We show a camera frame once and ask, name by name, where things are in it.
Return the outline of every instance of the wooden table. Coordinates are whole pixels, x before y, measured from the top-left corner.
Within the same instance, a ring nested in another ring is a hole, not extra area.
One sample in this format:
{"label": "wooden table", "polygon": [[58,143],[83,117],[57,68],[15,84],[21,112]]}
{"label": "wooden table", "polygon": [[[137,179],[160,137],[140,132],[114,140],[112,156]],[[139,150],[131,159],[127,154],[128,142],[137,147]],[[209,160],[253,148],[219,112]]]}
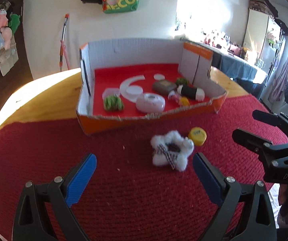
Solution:
{"label": "wooden table", "polygon": [[[211,67],[211,79],[228,91],[228,97],[248,93],[220,70]],[[34,80],[7,100],[0,111],[0,129],[13,122],[76,118],[81,88],[80,68]]]}

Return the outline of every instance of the yellow bottle cap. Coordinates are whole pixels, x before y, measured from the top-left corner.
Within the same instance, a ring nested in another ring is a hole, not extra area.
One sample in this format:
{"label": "yellow bottle cap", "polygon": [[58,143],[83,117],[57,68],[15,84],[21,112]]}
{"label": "yellow bottle cap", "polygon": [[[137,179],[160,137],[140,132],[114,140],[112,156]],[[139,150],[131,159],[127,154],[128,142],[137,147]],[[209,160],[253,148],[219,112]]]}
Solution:
{"label": "yellow bottle cap", "polygon": [[206,132],[202,128],[194,127],[189,132],[188,138],[194,142],[195,146],[202,146],[206,140]]}

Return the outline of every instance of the white plush toy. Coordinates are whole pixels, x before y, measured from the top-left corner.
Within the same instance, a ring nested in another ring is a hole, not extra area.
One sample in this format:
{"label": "white plush toy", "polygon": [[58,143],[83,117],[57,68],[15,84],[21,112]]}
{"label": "white plush toy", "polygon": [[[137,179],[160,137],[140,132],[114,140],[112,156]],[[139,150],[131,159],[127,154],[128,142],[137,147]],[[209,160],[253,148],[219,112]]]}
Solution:
{"label": "white plush toy", "polygon": [[[178,131],[173,130],[166,135],[155,135],[151,139],[153,152],[153,165],[171,165],[173,169],[184,171],[188,157],[194,150],[194,143],[189,138],[183,138]],[[169,150],[171,145],[177,146],[179,152]]]}

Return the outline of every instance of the white crescent shape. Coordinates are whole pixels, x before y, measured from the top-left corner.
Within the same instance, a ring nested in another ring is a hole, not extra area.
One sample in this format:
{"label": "white crescent shape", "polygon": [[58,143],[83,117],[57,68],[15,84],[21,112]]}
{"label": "white crescent shape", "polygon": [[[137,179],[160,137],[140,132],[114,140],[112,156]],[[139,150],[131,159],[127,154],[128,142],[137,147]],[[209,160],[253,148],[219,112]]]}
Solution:
{"label": "white crescent shape", "polygon": [[142,81],[145,80],[145,76],[144,75],[138,75],[138,76],[134,76],[131,78],[128,78],[126,80],[124,80],[120,86],[119,86],[119,90],[120,90],[120,94],[126,99],[129,100],[130,102],[136,103],[136,100],[138,98],[138,95],[129,95],[126,90],[127,88],[134,82],[136,81]]}

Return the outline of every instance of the checkered ribbon bow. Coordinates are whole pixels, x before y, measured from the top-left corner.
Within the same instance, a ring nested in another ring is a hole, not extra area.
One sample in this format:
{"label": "checkered ribbon bow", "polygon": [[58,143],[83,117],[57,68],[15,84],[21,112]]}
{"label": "checkered ribbon bow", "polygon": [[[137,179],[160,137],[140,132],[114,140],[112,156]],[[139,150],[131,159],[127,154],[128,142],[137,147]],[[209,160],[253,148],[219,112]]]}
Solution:
{"label": "checkered ribbon bow", "polygon": [[172,169],[175,168],[174,161],[177,160],[177,157],[178,157],[177,153],[168,151],[168,149],[164,145],[159,144],[157,149],[154,151],[154,154],[164,155],[167,161],[169,162],[169,164],[171,165]]}

